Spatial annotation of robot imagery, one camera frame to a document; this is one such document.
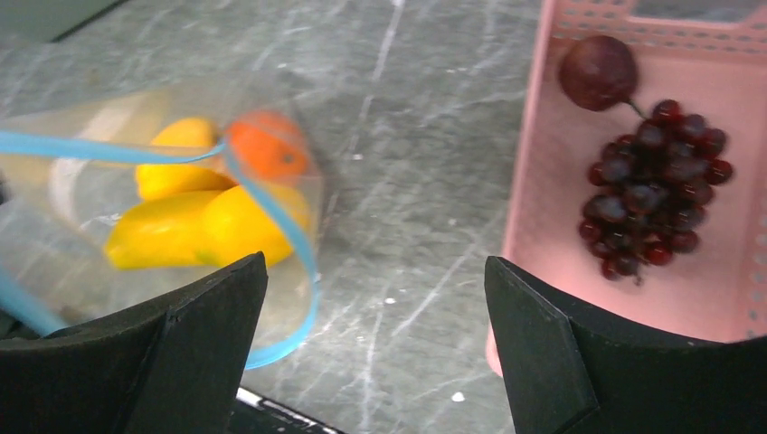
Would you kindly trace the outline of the orange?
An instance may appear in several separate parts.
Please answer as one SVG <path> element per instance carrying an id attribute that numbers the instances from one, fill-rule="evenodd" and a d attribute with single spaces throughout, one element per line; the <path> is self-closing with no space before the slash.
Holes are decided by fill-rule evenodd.
<path id="1" fill-rule="evenodd" d="M 307 140 L 292 118 L 272 110 L 253 110 L 227 128 L 238 160 L 261 178 L 303 175 L 309 168 Z"/>

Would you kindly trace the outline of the dark red grape bunch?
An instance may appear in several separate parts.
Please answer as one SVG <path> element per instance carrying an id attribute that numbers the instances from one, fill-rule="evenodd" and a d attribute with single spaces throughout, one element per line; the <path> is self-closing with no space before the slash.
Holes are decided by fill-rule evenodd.
<path id="1" fill-rule="evenodd" d="M 715 188 L 734 177 L 723 158 L 728 145 L 724 130 L 663 99 L 633 133 L 602 148 L 587 171 L 598 191 L 583 205 L 577 231 L 603 278 L 641 285 L 644 268 L 699 249 Z"/>

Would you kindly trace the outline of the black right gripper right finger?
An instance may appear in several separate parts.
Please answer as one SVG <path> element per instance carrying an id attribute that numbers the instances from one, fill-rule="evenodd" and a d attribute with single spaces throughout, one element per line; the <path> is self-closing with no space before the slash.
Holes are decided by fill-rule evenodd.
<path id="1" fill-rule="evenodd" d="M 763 433 L 766 341 L 716 343 L 613 314 L 500 257 L 484 288 L 518 433 Z"/>

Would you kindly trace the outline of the clear zip top bag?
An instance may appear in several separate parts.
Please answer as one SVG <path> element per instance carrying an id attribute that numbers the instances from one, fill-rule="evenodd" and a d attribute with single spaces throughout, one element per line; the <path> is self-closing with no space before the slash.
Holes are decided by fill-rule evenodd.
<path id="1" fill-rule="evenodd" d="M 319 302 L 323 178 L 276 77 L 195 77 L 1 120 L 1 308 L 41 336 L 262 253 L 246 367 L 297 349 Z"/>

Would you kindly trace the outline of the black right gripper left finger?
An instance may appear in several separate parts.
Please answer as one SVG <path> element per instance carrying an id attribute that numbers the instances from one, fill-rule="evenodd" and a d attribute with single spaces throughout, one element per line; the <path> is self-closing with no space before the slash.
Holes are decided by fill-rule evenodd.
<path id="1" fill-rule="evenodd" d="M 4 433 L 223 433 L 268 283 L 256 253 L 45 338 L 1 343 Z"/>

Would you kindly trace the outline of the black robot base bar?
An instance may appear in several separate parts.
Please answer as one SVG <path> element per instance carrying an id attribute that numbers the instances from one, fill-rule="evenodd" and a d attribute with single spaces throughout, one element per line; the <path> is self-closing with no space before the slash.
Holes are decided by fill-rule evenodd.
<path id="1" fill-rule="evenodd" d="M 232 405 L 231 434 L 345 434 L 323 421 L 240 387 Z"/>

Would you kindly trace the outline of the pink plastic basket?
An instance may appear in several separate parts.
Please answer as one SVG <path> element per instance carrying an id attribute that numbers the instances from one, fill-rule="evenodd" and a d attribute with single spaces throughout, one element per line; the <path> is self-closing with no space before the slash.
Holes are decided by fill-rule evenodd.
<path id="1" fill-rule="evenodd" d="M 766 4 L 546 1 L 503 254 L 694 339 L 766 334 Z"/>

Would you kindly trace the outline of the dark red round fruit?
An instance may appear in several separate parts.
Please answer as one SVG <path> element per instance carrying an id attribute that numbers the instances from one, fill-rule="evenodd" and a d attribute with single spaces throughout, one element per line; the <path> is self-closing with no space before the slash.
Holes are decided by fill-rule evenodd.
<path id="1" fill-rule="evenodd" d="M 563 94 L 582 109 L 603 112 L 626 104 L 645 117 L 633 101 L 639 86 L 638 63 L 631 48 L 615 37 L 598 34 L 574 42 L 556 77 Z"/>

